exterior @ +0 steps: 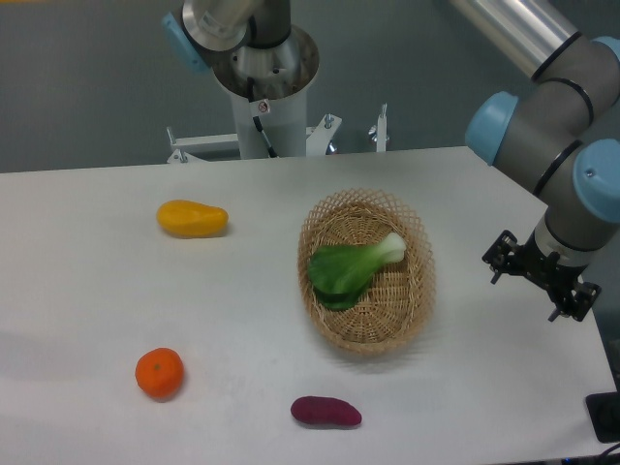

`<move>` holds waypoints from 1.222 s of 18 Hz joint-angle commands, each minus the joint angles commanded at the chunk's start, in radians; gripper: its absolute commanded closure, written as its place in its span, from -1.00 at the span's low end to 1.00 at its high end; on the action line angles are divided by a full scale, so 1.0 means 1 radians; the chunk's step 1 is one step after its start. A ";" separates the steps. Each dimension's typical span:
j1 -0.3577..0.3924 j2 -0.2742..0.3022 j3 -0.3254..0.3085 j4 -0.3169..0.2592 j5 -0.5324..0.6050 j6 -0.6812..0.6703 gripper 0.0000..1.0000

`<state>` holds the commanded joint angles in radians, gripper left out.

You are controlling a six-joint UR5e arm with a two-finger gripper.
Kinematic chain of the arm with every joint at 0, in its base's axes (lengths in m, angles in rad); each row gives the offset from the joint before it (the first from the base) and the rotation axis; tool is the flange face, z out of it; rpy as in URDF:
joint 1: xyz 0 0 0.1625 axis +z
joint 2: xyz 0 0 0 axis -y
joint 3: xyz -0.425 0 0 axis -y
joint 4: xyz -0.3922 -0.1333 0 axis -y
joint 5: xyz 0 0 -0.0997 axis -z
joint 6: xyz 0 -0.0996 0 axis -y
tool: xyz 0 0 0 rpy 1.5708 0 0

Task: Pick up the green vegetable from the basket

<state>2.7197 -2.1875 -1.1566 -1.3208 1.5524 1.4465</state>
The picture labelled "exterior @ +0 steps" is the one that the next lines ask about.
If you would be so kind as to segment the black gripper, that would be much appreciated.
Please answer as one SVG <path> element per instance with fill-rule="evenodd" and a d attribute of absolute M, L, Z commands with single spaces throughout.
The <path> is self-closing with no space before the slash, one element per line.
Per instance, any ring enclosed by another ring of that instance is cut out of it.
<path fill-rule="evenodd" d="M 490 283 L 495 285 L 502 276 L 518 273 L 547 292 L 554 310 L 548 320 L 559 317 L 582 322 L 602 292 L 602 287 L 590 282 L 577 282 L 583 267 L 560 264 L 560 254 L 545 253 L 532 232 L 524 244 L 518 245 L 512 232 L 504 230 L 482 255 L 482 261 L 492 272 Z"/>

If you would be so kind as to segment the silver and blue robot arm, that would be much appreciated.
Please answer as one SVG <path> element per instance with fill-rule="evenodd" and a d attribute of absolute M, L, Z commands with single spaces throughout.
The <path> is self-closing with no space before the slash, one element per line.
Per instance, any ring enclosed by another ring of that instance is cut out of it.
<path fill-rule="evenodd" d="M 582 320 L 601 290 L 581 274 L 619 227 L 619 143 L 580 135 L 618 102 L 619 42 L 585 38 L 545 1 L 456 8 L 537 86 L 523 100 L 493 95 L 466 130 L 471 150 L 547 207 L 526 243 L 504 232 L 483 260 L 545 290 L 555 316 Z M 328 153 L 340 122 L 306 125 L 319 55 L 288 2 L 187 1 L 162 25 L 179 57 L 229 94 L 243 158 Z"/>

